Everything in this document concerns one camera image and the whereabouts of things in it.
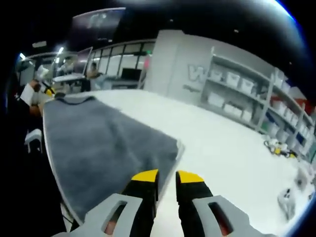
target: desk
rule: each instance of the desk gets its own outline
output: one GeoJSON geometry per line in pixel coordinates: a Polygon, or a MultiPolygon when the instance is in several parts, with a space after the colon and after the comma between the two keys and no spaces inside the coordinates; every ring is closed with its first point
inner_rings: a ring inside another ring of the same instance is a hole
{"type": "MultiPolygon", "coordinates": [[[[69,96],[87,95],[180,139],[185,151],[176,169],[200,175],[214,195],[224,196],[247,213],[257,230],[279,234],[285,226],[277,196],[291,184],[296,170],[287,159],[272,156],[259,133],[196,106],[142,90],[92,91],[69,96]]],[[[151,236],[183,236],[175,174],[166,184],[151,236]]]]}
{"type": "Polygon", "coordinates": [[[136,89],[138,81],[130,79],[90,79],[91,90],[112,90],[112,89],[136,89]]]}

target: monitor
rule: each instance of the monitor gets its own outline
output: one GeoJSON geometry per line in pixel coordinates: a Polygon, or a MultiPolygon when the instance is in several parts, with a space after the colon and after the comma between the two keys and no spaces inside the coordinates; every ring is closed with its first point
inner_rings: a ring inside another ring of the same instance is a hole
{"type": "Polygon", "coordinates": [[[84,74],[91,51],[92,47],[78,52],[77,60],[74,63],[74,73],[84,74]]]}
{"type": "Polygon", "coordinates": [[[127,80],[139,81],[141,72],[142,72],[141,69],[123,68],[121,78],[127,79],[127,80]]]}
{"type": "Polygon", "coordinates": [[[125,7],[100,9],[73,17],[69,44],[80,48],[111,42],[124,15],[125,7]]]}

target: wall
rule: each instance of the wall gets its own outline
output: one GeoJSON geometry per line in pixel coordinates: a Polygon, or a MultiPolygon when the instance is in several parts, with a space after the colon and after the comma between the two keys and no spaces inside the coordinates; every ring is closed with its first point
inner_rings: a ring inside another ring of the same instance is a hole
{"type": "Polygon", "coordinates": [[[209,68],[211,49],[214,53],[247,65],[270,77],[274,67],[254,54],[241,48],[182,31],[160,31],[153,50],[151,65],[145,82],[145,90],[197,105],[204,80],[189,80],[189,65],[209,68]],[[190,92],[183,85],[200,92],[190,92]]]}

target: white chair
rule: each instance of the white chair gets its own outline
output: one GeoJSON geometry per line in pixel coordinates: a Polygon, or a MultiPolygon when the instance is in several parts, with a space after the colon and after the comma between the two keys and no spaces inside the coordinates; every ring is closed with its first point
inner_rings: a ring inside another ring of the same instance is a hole
{"type": "Polygon", "coordinates": [[[34,140],[39,140],[40,152],[42,152],[41,137],[42,137],[42,133],[41,133],[41,130],[39,130],[39,129],[34,129],[32,132],[29,132],[26,135],[25,141],[24,141],[24,145],[28,146],[28,152],[29,153],[31,152],[30,142],[32,142],[34,140]]]}

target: ceiling light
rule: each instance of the ceiling light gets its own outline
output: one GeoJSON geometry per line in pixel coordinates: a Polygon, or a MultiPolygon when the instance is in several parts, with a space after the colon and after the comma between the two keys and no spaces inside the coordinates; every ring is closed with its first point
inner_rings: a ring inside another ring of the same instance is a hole
{"type": "Polygon", "coordinates": [[[64,50],[64,47],[60,47],[60,49],[58,50],[58,54],[61,54],[64,50]]]}
{"type": "Polygon", "coordinates": [[[46,46],[46,41],[40,41],[32,44],[33,48],[39,48],[46,46]]]}
{"type": "Polygon", "coordinates": [[[20,53],[20,58],[22,58],[22,60],[24,60],[26,57],[23,53],[20,53]]]}

